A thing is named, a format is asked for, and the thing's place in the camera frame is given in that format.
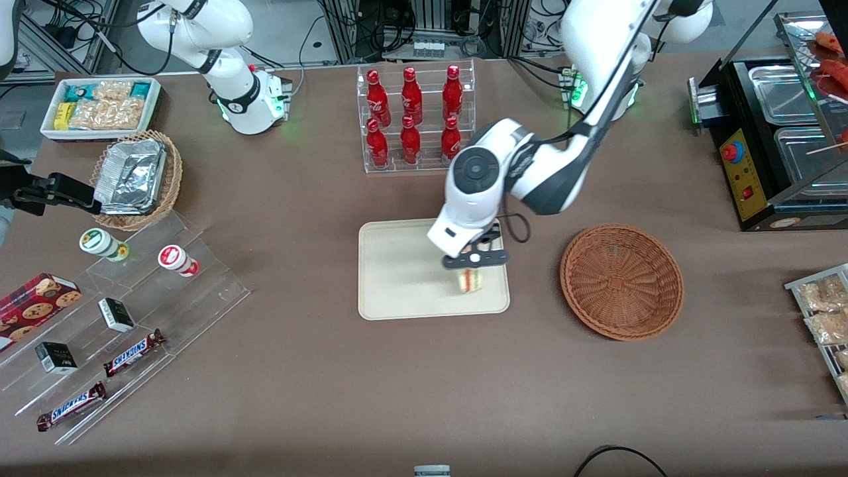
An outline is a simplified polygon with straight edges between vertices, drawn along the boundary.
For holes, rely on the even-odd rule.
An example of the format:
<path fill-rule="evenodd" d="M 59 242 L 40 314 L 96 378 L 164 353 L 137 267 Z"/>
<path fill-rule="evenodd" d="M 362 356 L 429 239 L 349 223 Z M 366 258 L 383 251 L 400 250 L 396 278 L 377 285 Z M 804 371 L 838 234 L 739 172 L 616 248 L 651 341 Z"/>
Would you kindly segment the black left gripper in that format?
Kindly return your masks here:
<path fill-rule="evenodd" d="M 442 267 L 446 270 L 457 270 L 458 284 L 463 284 L 463 269 L 478 269 L 478 284 L 483 284 L 484 268 L 503 266 L 509 260 L 506 250 L 496 248 L 496 242 L 500 239 L 501 227 L 493 225 L 475 241 L 467 244 L 457 257 L 442 257 Z"/>

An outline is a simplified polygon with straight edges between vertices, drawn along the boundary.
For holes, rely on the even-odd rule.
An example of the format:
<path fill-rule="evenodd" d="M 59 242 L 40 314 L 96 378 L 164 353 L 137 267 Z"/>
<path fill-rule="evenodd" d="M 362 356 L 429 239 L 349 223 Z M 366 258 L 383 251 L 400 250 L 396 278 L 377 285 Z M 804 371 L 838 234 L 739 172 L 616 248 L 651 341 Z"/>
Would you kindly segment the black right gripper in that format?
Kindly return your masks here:
<path fill-rule="evenodd" d="M 43 215 L 47 205 L 63 205 L 100 214 L 102 203 L 95 198 L 93 187 L 64 174 L 48 178 L 34 176 L 24 166 L 1 167 L 1 205 L 7 209 L 24 209 Z"/>

